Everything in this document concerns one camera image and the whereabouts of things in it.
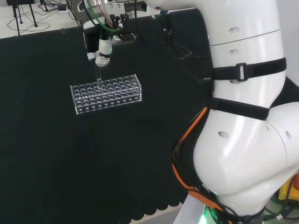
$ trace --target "strap buckle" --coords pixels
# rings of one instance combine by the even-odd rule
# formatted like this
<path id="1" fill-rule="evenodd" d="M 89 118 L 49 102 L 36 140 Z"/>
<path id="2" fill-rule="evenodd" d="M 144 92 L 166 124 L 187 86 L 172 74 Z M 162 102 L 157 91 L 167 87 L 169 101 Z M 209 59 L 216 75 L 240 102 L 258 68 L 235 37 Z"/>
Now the strap buckle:
<path id="1" fill-rule="evenodd" d="M 236 65 L 237 81 L 244 82 L 248 80 L 248 65 L 246 63 L 239 63 Z"/>

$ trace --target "table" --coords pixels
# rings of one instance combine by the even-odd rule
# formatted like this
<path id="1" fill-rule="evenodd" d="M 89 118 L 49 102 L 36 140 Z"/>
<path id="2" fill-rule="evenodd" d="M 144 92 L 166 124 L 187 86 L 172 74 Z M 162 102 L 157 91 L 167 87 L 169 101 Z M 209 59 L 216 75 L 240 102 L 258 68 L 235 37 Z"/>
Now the table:
<path id="1" fill-rule="evenodd" d="M 22 5 L 24 12 L 27 12 L 26 15 L 31 19 L 31 21 L 25 15 L 22 14 L 23 11 L 22 11 L 22 8 L 20 7 L 21 18 L 23 21 L 23 24 L 20 24 L 20 19 L 18 19 L 20 30 L 21 29 L 25 30 L 30 27 L 29 30 L 32 30 L 32 31 L 37 30 L 37 31 L 34 31 L 34 32 L 21 31 L 20 32 L 21 35 L 26 35 L 26 34 L 31 34 L 31 33 L 39 33 L 39 32 L 41 32 L 41 30 L 43 30 L 45 28 L 47 28 L 45 31 L 51 31 L 51 30 L 57 30 L 57 29 L 61 29 L 61 28 L 72 28 L 72 27 L 78 26 L 76 21 L 72 20 L 68 14 L 60 14 L 60 13 L 58 13 L 57 10 L 53 11 L 53 12 L 49 12 L 49 13 L 44 12 L 43 10 L 41 10 L 38 7 L 39 4 L 31 4 L 32 9 L 34 11 L 42 14 L 42 15 L 39 15 L 38 13 L 34 13 L 36 22 L 40 22 L 40 23 L 46 22 L 46 23 L 50 24 L 50 27 L 47 28 L 48 25 L 45 23 L 38 24 L 38 27 L 34 27 L 34 24 L 31 22 L 31 21 L 33 21 L 33 18 L 32 18 L 31 12 L 30 12 L 29 5 Z M 0 7 L 0 31 L 1 31 L 0 38 L 6 38 L 6 37 L 18 35 L 17 30 L 11 30 L 9 27 L 7 27 L 7 23 L 9 23 L 9 21 L 11 21 L 12 19 L 14 19 L 14 13 L 13 13 L 12 6 Z M 17 29 L 15 20 L 13 20 L 9 25 L 11 28 Z"/>
<path id="2" fill-rule="evenodd" d="M 175 42 L 208 54 L 199 12 L 171 15 Z M 156 19 L 138 23 L 144 36 L 164 41 Z M 171 150 L 202 97 L 177 62 L 139 38 L 115 46 L 103 79 L 137 74 L 142 102 L 76 115 L 69 86 L 95 80 L 82 28 L 2 39 L 0 49 L 1 223 L 128 224 L 184 202 Z M 185 66 L 200 78 L 212 74 L 210 58 Z M 276 104 L 298 101 L 296 92 L 287 81 Z"/>

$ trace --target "yellow object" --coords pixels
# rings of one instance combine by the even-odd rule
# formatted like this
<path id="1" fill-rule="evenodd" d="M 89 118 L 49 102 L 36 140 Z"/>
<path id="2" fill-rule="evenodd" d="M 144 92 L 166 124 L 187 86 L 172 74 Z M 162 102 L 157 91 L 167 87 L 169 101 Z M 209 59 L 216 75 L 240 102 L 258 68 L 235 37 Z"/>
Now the yellow object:
<path id="1" fill-rule="evenodd" d="M 284 185 L 282 185 L 282 187 L 279 189 L 279 197 L 278 197 L 279 200 L 285 200 L 292 178 L 293 178 L 293 176 Z M 294 185 L 291 188 L 289 200 L 299 201 L 299 190 L 297 190 L 294 187 Z"/>

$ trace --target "green light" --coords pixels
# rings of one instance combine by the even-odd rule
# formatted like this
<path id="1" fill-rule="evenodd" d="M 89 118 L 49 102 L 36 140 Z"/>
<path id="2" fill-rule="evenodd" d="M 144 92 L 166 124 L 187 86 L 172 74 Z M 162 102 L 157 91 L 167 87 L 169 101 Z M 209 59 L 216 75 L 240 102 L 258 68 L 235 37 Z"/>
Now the green light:
<path id="1" fill-rule="evenodd" d="M 202 215 L 198 224 L 207 224 L 205 215 Z"/>

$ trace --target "black strap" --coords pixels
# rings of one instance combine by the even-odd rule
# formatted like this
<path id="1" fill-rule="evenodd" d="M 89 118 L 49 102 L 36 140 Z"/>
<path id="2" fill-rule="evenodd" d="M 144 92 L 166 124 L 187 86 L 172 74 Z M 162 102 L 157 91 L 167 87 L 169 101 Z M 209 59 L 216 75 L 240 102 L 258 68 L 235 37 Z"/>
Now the black strap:
<path id="1" fill-rule="evenodd" d="M 238 80 L 247 81 L 249 78 L 271 75 L 286 70 L 286 58 L 274 61 L 246 64 L 240 63 L 236 66 L 214 68 L 215 80 Z"/>
<path id="2" fill-rule="evenodd" d="M 212 110 L 232 113 L 258 120 L 266 120 L 270 111 L 269 108 L 219 98 L 212 98 L 210 103 L 207 104 L 207 107 Z"/>

